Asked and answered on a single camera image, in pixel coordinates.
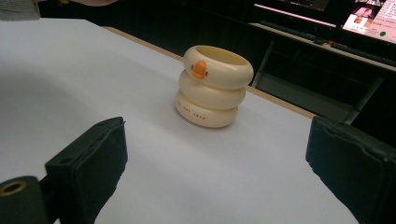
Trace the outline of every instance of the top ring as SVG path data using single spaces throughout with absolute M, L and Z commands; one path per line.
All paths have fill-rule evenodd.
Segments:
M 236 90 L 253 79 L 253 67 L 245 58 L 226 49 L 194 46 L 183 56 L 186 71 L 208 86 Z

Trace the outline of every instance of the brass screw hole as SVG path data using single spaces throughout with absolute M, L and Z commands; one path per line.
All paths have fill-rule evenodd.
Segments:
M 0 196 L 9 196 L 14 193 L 18 193 L 24 188 L 26 188 L 27 184 L 22 180 L 15 180 L 0 188 Z

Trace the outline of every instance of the cream ring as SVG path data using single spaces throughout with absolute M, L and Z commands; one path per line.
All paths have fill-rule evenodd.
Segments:
M 241 89 L 253 79 L 250 62 L 226 49 L 191 47 L 183 56 L 183 64 L 202 83 L 224 90 Z
M 236 107 L 242 103 L 246 94 L 245 87 L 227 91 L 202 85 L 196 78 L 192 78 L 186 70 L 181 72 L 178 85 L 186 98 L 196 105 L 209 109 L 224 110 Z
M 220 128 L 231 124 L 238 113 L 238 107 L 229 110 L 205 109 L 190 102 L 183 94 L 178 91 L 175 97 L 177 111 L 192 123 L 208 127 Z

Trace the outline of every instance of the monitor screen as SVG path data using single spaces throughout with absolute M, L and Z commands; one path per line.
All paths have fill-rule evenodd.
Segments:
M 396 43 L 396 0 L 356 0 L 342 29 Z
M 257 0 L 255 7 L 263 8 L 303 21 L 338 27 L 355 0 Z

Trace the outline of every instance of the middle ring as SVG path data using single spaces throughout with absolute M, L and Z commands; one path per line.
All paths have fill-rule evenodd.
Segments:
M 183 70 L 178 79 L 180 90 L 196 105 L 209 109 L 226 110 L 236 107 L 245 98 L 246 89 L 221 90 L 202 85 Z

